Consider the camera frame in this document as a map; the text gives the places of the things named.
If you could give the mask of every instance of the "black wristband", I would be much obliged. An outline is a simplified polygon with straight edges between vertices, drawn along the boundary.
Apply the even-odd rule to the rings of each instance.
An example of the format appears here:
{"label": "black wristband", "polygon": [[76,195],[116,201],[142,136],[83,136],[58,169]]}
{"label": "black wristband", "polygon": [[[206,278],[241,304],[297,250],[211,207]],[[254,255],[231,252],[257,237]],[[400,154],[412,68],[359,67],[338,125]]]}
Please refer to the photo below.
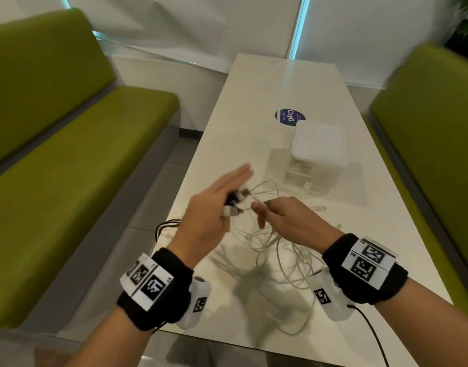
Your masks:
{"label": "black wristband", "polygon": [[334,282],[348,299],[359,304],[374,305],[394,297],[402,289],[408,276],[408,272],[399,264],[394,263],[380,290],[341,266],[358,240],[354,234],[345,234],[324,253],[323,260],[329,267]]}
{"label": "black wristband", "polygon": [[188,268],[170,250],[160,248],[152,259],[173,276],[151,309],[145,311],[124,291],[117,300],[132,323],[141,331],[152,330],[162,323],[176,323],[186,313],[191,300],[189,287],[193,270]]}

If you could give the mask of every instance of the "person's right hand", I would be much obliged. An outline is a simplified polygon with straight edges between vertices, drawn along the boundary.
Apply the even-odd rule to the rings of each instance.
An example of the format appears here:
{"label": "person's right hand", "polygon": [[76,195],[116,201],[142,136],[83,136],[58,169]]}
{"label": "person's right hand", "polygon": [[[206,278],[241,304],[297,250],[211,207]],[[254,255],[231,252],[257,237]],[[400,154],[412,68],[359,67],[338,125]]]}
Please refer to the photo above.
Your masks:
{"label": "person's right hand", "polygon": [[265,203],[268,207],[259,202],[251,204],[259,228],[268,222],[280,236],[297,245],[323,254],[344,235],[295,197],[279,197]]}

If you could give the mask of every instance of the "person's left hand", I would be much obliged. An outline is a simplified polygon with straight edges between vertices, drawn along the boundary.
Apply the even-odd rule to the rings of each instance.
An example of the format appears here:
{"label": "person's left hand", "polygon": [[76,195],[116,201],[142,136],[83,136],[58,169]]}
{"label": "person's left hand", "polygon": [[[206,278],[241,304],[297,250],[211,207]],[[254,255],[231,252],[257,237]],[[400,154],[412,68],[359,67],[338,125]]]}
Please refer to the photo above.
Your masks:
{"label": "person's left hand", "polygon": [[186,266],[193,269],[229,231],[230,218],[222,216],[227,194],[238,190],[251,176],[253,171],[247,163],[190,199],[180,227],[168,245]]}

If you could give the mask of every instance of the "wrist-mounted device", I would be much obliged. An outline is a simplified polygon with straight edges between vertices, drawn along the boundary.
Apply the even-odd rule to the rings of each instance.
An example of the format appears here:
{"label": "wrist-mounted device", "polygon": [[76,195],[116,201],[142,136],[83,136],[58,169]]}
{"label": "wrist-mounted device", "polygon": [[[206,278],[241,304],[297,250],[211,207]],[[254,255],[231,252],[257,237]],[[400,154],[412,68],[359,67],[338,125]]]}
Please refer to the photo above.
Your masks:
{"label": "wrist-mounted device", "polygon": [[171,251],[159,249],[149,257],[143,253],[120,278],[123,292],[119,305],[141,331],[165,323],[195,327],[210,295],[211,285]]}
{"label": "wrist-mounted device", "polygon": [[323,255],[327,267],[307,279],[330,319],[347,319],[354,303],[373,305],[394,297],[407,281],[408,272],[396,254],[380,243],[345,234]]}

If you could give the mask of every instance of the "hand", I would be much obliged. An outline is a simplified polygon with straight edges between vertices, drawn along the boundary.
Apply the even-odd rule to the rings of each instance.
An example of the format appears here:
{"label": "hand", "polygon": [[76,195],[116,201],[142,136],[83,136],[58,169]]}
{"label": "hand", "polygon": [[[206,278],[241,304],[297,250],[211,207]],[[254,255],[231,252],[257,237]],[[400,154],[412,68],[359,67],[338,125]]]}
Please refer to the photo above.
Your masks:
{"label": "hand", "polygon": [[265,203],[268,207],[259,202],[251,204],[259,228],[269,222],[275,232],[297,245],[323,254],[344,235],[295,197],[279,197]]}
{"label": "hand", "polygon": [[168,245],[186,266],[193,269],[230,230],[230,218],[222,216],[227,194],[238,190],[251,176],[253,171],[247,163],[190,199],[180,227]]}

